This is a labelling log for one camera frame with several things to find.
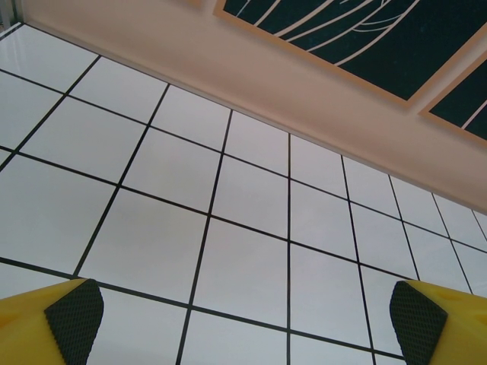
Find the black textured pad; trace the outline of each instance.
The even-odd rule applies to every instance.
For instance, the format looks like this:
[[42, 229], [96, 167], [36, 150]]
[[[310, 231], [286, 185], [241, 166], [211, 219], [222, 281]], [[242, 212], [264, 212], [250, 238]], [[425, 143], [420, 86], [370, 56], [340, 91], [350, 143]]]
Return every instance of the black textured pad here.
[[86, 364], [103, 315], [97, 282], [84, 281], [44, 314], [66, 365]]
[[390, 300], [390, 318], [408, 365], [428, 365], [448, 314], [405, 281]]

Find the white tile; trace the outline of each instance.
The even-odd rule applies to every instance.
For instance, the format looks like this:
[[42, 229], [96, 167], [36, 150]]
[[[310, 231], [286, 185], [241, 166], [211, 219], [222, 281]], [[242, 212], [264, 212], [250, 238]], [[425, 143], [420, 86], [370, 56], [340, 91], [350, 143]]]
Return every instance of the white tile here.
[[446, 236], [433, 195], [395, 177], [391, 179], [403, 220]]
[[473, 293], [487, 297], [487, 253], [459, 243], [454, 245]]
[[59, 284], [66, 280], [6, 264], [0, 264], [0, 278], [8, 278], [0, 282], [0, 299]]
[[406, 232], [421, 280], [469, 292], [450, 240], [408, 224]]
[[487, 240], [479, 227], [473, 212], [467, 207], [435, 195], [448, 233], [454, 240], [487, 251]]
[[195, 305], [286, 326], [288, 244], [213, 219]]
[[89, 365], [173, 365], [186, 310], [101, 289], [104, 311]]
[[0, 165], [7, 159], [9, 154], [10, 152], [0, 150]]
[[372, 365], [370, 352], [346, 348], [337, 344], [313, 340], [301, 336], [291, 336], [292, 365]]
[[230, 110], [170, 86], [152, 125], [221, 150]]
[[292, 245], [291, 328], [370, 346], [358, 266]]
[[288, 175], [288, 133], [234, 112], [225, 152]]
[[402, 223], [355, 204], [352, 213], [360, 261], [416, 278]]
[[389, 304], [396, 282], [402, 279], [366, 267], [362, 267], [362, 277], [374, 348], [401, 355], [401, 347], [390, 320]]
[[377, 365], [406, 365], [403, 360], [394, 359], [393, 357], [387, 357], [382, 355], [375, 355], [375, 363]]
[[0, 173], [0, 256], [75, 270], [113, 187], [16, 156]]
[[118, 182], [144, 126], [65, 99], [22, 152]]
[[60, 97], [61, 94], [0, 72], [0, 144], [16, 148]]
[[189, 301], [206, 217], [119, 191], [81, 275]]
[[268, 365], [286, 362], [286, 334], [192, 312], [182, 365]]
[[341, 156], [293, 135], [291, 177], [344, 198], [347, 196]]
[[0, 68], [60, 91], [68, 90], [96, 58], [25, 25], [0, 42]]
[[286, 237], [288, 181], [248, 163], [225, 157], [213, 214]]
[[350, 199], [383, 213], [399, 217], [396, 200], [387, 174], [346, 157], [344, 160]]
[[291, 183], [291, 239], [357, 259], [347, 201]]
[[71, 95], [146, 123], [166, 86], [157, 78], [102, 58]]
[[124, 185], [207, 211], [219, 159], [214, 151], [152, 129]]
[[482, 228], [484, 235], [487, 236], [487, 215], [479, 213], [478, 211], [476, 211], [474, 214], [480, 224], [480, 227]]

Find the yellow object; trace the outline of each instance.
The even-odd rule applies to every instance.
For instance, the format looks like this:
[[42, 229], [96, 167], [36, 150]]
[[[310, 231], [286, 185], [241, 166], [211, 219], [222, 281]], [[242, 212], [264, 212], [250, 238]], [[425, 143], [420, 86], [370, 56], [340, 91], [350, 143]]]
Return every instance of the yellow object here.
[[[446, 313], [446, 322], [444, 322], [443, 329], [439, 327], [439, 333], [441, 334], [438, 342], [432, 344], [434, 352], [429, 361], [429, 365], [485, 365], [487, 364], [487, 299], [483, 297], [477, 297], [472, 294], [466, 294], [457, 290], [447, 289], [446, 287], [439, 287], [437, 285], [424, 283], [421, 281], [406, 281], [413, 289], [417, 290], [424, 297], [428, 298], [431, 302], [436, 304], [439, 308], [435, 309], [433, 303], [428, 301], [423, 302], [422, 298], [417, 298], [411, 303], [408, 302], [408, 297], [401, 297], [401, 303], [396, 301], [397, 306], [408, 306], [410, 309], [410, 316], [416, 316], [420, 318], [421, 322], [416, 322], [418, 333], [413, 334], [411, 331], [414, 328], [411, 326], [409, 332], [406, 332], [406, 337], [409, 342], [409, 353], [414, 351], [414, 357], [416, 361], [410, 361], [406, 356], [405, 348], [401, 343], [399, 337], [398, 328], [396, 324], [396, 333], [398, 333], [398, 340], [403, 348], [404, 356], [408, 365], [420, 364], [418, 361], [418, 352], [427, 348], [427, 343], [420, 343], [422, 339], [427, 338], [432, 332], [434, 332], [434, 325], [427, 325], [428, 320], [422, 317], [425, 314], [425, 304], [430, 306], [426, 310], [428, 313], [433, 313], [432, 317], [438, 319], [438, 315], [443, 316]], [[393, 318], [393, 299], [391, 300], [391, 317]]]
[[0, 363], [62, 365], [88, 358], [102, 314], [103, 300], [91, 279], [0, 300]]

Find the yellow plastic piece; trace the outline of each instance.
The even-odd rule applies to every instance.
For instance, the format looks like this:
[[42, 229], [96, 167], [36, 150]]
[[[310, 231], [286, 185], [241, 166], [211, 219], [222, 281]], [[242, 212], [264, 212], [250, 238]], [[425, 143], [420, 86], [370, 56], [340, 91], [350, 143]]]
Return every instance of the yellow plastic piece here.
[[0, 300], [0, 363], [64, 365], [44, 310], [85, 280], [66, 281]]
[[487, 364], [487, 299], [421, 281], [407, 281], [448, 317], [429, 365]]

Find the tiled wall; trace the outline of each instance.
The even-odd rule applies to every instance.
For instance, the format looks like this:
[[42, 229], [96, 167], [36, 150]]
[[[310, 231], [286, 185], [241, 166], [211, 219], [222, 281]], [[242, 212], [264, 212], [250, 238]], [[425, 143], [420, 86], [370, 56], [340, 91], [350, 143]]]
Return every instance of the tiled wall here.
[[487, 297], [485, 215], [287, 132], [27, 25], [0, 94], [0, 297], [97, 279], [90, 364], [400, 365], [398, 280]]

